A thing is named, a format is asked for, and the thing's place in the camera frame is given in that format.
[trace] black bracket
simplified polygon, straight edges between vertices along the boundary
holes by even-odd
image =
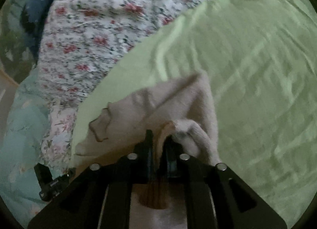
[[[29,223],[28,229],[128,229],[132,184],[153,174],[153,134],[116,164],[92,164]],[[286,229],[284,220],[226,164],[202,164],[168,138],[158,171],[184,184],[189,229]]]
[[[34,171],[41,187],[39,195],[43,201],[50,201],[66,189],[69,179],[74,175],[73,170],[69,170],[67,174],[53,180],[50,169],[39,163],[34,167]]]

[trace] towel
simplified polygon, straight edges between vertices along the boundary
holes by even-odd
[[[77,145],[75,151],[80,156],[77,166],[116,162],[133,152],[135,144],[144,140],[147,129],[154,134],[156,166],[169,135],[183,146],[185,153],[202,162],[210,165],[221,162],[217,151],[217,119],[207,74],[200,72],[172,79],[109,103],[89,124],[86,139]]]
[[[221,162],[216,113],[206,72],[159,83],[109,103],[90,122],[86,139],[76,147],[81,160],[85,157],[76,173],[92,162],[108,165],[133,152],[135,144],[144,140],[147,129],[154,134],[153,161],[157,169],[164,142],[170,135],[185,153],[209,165]],[[187,228],[183,186],[161,182],[133,185],[129,228]]]

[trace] wooden surface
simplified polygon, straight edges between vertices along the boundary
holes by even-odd
[[[18,84],[0,70],[0,146]]]

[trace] floral bedsheet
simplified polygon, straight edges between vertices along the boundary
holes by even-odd
[[[41,157],[68,166],[78,104],[125,53],[205,0],[55,0],[39,53],[38,83],[50,102]]]

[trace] dark blue cloth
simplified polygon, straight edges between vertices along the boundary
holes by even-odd
[[[45,19],[53,0],[27,0],[21,13],[20,23],[26,32],[25,44],[38,59]]]

